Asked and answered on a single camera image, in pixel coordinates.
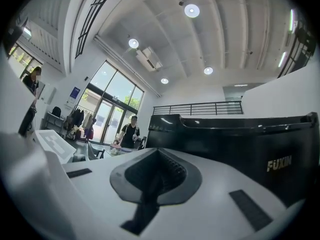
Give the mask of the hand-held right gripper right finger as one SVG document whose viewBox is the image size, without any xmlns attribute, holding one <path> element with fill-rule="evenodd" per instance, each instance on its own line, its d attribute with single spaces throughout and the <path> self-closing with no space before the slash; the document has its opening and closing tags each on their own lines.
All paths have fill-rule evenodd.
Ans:
<svg viewBox="0 0 320 240">
<path fill-rule="evenodd" d="M 304 199 L 286 207 L 272 192 L 221 162 L 173 150 L 195 165 L 202 183 L 185 203 L 162 206 L 141 233 L 144 240 L 272 240 L 301 210 Z M 231 192 L 243 190 L 271 218 L 255 231 L 236 205 Z"/>
</svg>

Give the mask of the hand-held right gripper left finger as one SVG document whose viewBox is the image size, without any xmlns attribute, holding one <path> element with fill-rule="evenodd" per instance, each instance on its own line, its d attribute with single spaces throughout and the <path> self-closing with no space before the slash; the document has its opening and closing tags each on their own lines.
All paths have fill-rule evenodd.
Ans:
<svg viewBox="0 0 320 240">
<path fill-rule="evenodd" d="M 104 226 L 114 226 L 121 233 L 128 235 L 127 239 L 134 239 L 135 236 L 120 226 L 133 218 L 137 204 L 119 197 L 110 184 L 110 175 L 117 166 L 148 151 L 149 148 L 103 159 L 66 163 L 62 166 L 67 173 L 86 168 L 91 170 L 90 173 L 71 178 L 72 184 L 84 202 L 98 216 L 99 221 Z"/>
</svg>

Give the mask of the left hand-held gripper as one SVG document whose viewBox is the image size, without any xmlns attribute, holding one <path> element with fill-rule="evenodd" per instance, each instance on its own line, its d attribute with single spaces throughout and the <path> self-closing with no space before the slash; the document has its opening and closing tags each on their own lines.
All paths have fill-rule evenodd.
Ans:
<svg viewBox="0 0 320 240">
<path fill-rule="evenodd" d="M 44 151 L 55 153 L 61 164 L 73 161 L 76 149 L 66 142 L 56 131 L 52 129 L 35 130 L 33 132 L 33 141 L 39 144 Z"/>
</svg>

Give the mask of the metal shelf cart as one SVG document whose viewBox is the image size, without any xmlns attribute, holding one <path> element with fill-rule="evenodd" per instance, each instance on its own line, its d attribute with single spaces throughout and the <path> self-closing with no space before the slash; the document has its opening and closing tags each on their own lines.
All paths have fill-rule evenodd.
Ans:
<svg viewBox="0 0 320 240">
<path fill-rule="evenodd" d="M 61 116 L 62 110 L 55 106 L 52 111 L 48 111 L 45 116 L 44 127 L 46 130 L 55 130 L 58 135 L 63 137 L 65 119 Z"/>
</svg>

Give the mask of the coat rack with clothes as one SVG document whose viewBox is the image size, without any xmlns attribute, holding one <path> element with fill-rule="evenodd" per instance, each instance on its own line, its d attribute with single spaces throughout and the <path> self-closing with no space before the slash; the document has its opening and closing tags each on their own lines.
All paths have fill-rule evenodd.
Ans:
<svg viewBox="0 0 320 240">
<path fill-rule="evenodd" d="M 88 142 L 94 136 L 94 124 L 96 120 L 93 114 L 80 108 L 75 109 L 67 117 L 66 138 L 73 141 Z"/>
</svg>

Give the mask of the grey chair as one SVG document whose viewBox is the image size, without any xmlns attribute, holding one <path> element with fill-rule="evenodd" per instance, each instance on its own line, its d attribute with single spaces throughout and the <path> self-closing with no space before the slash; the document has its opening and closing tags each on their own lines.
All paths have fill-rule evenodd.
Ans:
<svg viewBox="0 0 320 240">
<path fill-rule="evenodd" d="M 102 145 L 87 143 L 87 157 L 89 161 L 103 159 L 105 149 Z"/>
</svg>

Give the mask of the large glass entrance doors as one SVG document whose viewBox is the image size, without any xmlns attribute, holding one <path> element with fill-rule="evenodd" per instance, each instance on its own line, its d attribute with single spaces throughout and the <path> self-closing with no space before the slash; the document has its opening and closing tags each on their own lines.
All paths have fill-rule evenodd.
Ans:
<svg viewBox="0 0 320 240">
<path fill-rule="evenodd" d="M 138 114 L 144 91 L 123 73 L 105 61 L 83 92 L 77 108 L 84 112 L 82 128 L 93 124 L 92 141 L 110 144 L 122 127 Z"/>
</svg>

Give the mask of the black metal railing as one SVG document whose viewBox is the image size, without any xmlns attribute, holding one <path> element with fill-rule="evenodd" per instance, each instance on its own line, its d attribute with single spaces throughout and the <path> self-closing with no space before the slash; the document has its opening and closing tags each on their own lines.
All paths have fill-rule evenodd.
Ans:
<svg viewBox="0 0 320 240">
<path fill-rule="evenodd" d="M 161 105 L 153 107 L 153 115 L 182 116 L 220 116 L 220 115 L 243 115 L 244 110 L 241 101 L 219 101 L 176 105 Z"/>
<path fill-rule="evenodd" d="M 294 32 L 292 47 L 286 55 L 284 65 L 278 75 L 286 76 L 305 67 L 316 50 L 317 40 L 306 27 L 300 27 Z"/>
<path fill-rule="evenodd" d="M 99 11 L 104 5 L 105 1 L 106 0 L 85 0 L 84 1 L 83 11 L 85 12 L 84 14 L 85 17 L 82 24 L 80 24 L 81 29 L 76 39 L 76 50 L 75 50 L 75 56 L 74 56 L 75 59 L 80 55 L 82 55 L 86 41 L 87 41 L 87 37 L 89 35 L 89 31 Z"/>
</svg>

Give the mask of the white ceiling air conditioner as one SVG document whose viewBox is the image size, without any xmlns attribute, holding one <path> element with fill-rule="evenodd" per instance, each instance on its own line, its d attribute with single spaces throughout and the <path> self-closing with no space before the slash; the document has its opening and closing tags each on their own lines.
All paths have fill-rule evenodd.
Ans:
<svg viewBox="0 0 320 240">
<path fill-rule="evenodd" d="M 137 48 L 136 58 L 148 72 L 154 72 L 163 67 L 159 57 L 150 46 L 143 50 Z"/>
</svg>

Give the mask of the window with dark frame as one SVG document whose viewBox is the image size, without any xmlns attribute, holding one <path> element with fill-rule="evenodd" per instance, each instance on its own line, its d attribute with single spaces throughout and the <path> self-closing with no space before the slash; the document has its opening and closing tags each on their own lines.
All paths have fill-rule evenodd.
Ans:
<svg viewBox="0 0 320 240">
<path fill-rule="evenodd" d="M 32 37 L 31 30 L 25 26 L 23 28 L 16 27 L 10 29 L 8 34 L 8 41 L 6 42 L 8 45 L 7 57 L 16 76 L 22 79 L 32 73 L 36 67 L 41 68 L 43 64 L 17 43 L 20 36 L 29 40 Z"/>
</svg>

